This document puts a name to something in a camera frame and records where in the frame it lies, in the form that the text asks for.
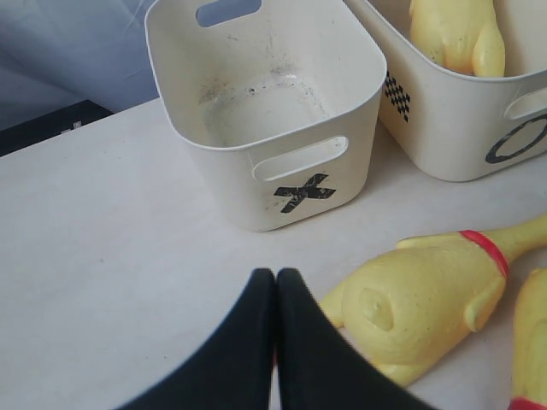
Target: red band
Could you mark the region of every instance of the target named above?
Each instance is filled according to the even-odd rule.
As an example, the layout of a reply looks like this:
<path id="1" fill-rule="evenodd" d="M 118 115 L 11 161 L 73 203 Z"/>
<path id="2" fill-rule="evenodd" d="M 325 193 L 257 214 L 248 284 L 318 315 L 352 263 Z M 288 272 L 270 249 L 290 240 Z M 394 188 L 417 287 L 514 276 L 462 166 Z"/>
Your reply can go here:
<path id="1" fill-rule="evenodd" d="M 507 410 L 547 410 L 547 406 L 534 403 L 524 397 L 515 397 Z"/>
<path id="2" fill-rule="evenodd" d="M 497 263 L 497 267 L 502 272 L 504 278 L 509 277 L 509 264 L 505 260 L 502 251 L 499 250 L 490 239 L 477 231 L 460 231 L 463 237 L 477 243 L 486 253 Z"/>

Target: table surface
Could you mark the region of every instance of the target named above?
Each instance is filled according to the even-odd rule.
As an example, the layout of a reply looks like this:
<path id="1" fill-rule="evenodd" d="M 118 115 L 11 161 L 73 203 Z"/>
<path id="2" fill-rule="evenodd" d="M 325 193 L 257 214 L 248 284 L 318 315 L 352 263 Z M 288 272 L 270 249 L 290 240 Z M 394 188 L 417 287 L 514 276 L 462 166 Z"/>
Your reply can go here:
<path id="1" fill-rule="evenodd" d="M 199 347 L 253 268 L 297 267 L 320 299 L 402 237 L 489 229 L 545 212 L 545 175 L 543 155 L 477 181 L 439 181 L 379 124 L 357 199 L 257 233 L 218 214 L 159 100 L 7 155 L 0 408 L 120 405 Z M 409 389 L 444 410 L 507 408 L 515 296 L 541 265 L 546 251 L 517 261 L 487 327 Z"/>

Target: black circle mark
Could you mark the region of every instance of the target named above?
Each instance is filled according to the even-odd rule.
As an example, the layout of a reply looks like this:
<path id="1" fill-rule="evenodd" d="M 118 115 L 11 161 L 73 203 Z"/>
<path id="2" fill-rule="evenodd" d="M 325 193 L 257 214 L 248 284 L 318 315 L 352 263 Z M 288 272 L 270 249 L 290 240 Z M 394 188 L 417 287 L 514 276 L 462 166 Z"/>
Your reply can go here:
<path id="1" fill-rule="evenodd" d="M 531 141 L 527 146 L 522 147 L 521 149 L 519 149 L 518 151 L 515 151 L 511 155 L 498 155 L 497 154 L 497 152 L 503 147 L 503 145 L 505 143 L 507 143 L 517 132 L 522 130 L 522 128 L 532 124 L 533 122 L 538 122 L 538 121 L 541 121 L 541 120 L 547 120 L 547 114 L 540 115 L 539 117 L 532 118 L 531 120 L 528 120 L 528 121 L 520 124 L 513 131 L 511 131 L 509 134 L 505 135 L 502 139 L 497 141 L 497 143 L 490 149 L 490 151 L 488 151 L 488 154 L 486 155 L 486 158 L 485 158 L 486 162 L 488 162 L 489 164 L 499 164 L 500 162 L 505 162 L 505 161 L 511 160 L 511 159 L 515 158 L 516 156 L 524 154 L 529 149 L 531 149 L 535 145 L 539 144 L 541 142 L 541 140 L 543 140 L 545 138 L 545 136 L 547 135 L 547 122 L 545 123 L 544 129 L 538 134 L 536 139 Z"/>

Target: checkered pattern sticker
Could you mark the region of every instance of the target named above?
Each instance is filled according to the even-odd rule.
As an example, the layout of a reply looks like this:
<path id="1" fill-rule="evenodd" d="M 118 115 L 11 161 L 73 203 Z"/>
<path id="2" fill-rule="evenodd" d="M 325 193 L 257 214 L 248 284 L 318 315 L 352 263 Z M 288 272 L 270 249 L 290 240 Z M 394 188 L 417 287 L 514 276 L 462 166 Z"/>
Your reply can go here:
<path id="1" fill-rule="evenodd" d="M 404 120 L 409 122 L 410 113 L 410 95 L 404 91 L 404 88 L 397 84 L 395 77 L 387 72 L 384 82 L 384 94 L 390 99 L 391 105 L 393 105 Z"/>

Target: rubber chicken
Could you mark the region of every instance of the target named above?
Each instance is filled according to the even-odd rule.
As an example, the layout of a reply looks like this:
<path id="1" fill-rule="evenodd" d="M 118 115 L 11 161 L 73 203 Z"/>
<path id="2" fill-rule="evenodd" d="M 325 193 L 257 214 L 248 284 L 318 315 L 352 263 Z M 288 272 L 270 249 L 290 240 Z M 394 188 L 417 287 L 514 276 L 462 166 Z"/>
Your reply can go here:
<path id="1" fill-rule="evenodd" d="M 517 297 L 509 410 L 547 410 L 547 269 L 532 271 Z"/>
<path id="2" fill-rule="evenodd" d="M 502 77 L 505 44 L 493 0 L 412 0 L 410 41 L 449 70 Z"/>
<path id="3" fill-rule="evenodd" d="M 503 294 L 509 264 L 542 246 L 547 214 L 491 231 L 410 237 L 359 267 L 320 306 L 404 387 L 482 329 Z"/>

